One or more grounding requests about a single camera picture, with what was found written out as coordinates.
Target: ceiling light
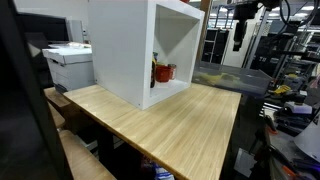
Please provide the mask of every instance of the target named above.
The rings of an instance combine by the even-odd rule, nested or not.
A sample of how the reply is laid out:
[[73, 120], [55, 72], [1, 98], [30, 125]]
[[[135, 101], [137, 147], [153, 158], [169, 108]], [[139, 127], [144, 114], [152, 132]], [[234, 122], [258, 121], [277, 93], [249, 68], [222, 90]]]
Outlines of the ceiling light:
[[226, 8], [221, 8], [220, 9], [220, 12], [227, 12], [228, 11], [228, 9], [226, 9]]
[[279, 16], [279, 14], [278, 13], [270, 13], [269, 16], [274, 17], [274, 16]]
[[311, 11], [311, 10], [313, 10], [313, 8], [314, 8], [313, 6], [305, 6], [301, 10]]
[[307, 13], [297, 13], [295, 14], [294, 16], [297, 16], [297, 17], [305, 17], [307, 16], [308, 14]]

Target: shelving unit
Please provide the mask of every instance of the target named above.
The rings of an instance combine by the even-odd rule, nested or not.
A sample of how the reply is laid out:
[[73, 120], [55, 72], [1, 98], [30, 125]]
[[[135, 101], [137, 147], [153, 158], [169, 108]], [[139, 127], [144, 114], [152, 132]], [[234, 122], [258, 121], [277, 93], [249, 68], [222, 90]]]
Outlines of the shelving unit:
[[[186, 88], [204, 12], [179, 0], [90, 0], [95, 78], [99, 85], [146, 109]], [[176, 64], [176, 79], [150, 89], [153, 52]]]

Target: white shelf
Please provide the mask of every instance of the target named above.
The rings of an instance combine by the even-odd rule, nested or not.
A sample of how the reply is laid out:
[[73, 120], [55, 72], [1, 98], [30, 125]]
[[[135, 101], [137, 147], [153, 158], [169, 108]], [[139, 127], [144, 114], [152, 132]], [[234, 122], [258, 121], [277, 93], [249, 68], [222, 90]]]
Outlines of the white shelf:
[[[99, 85], [140, 109], [186, 88], [204, 12], [180, 0], [90, 0], [89, 31]], [[152, 52], [176, 64], [176, 79], [150, 89]]]

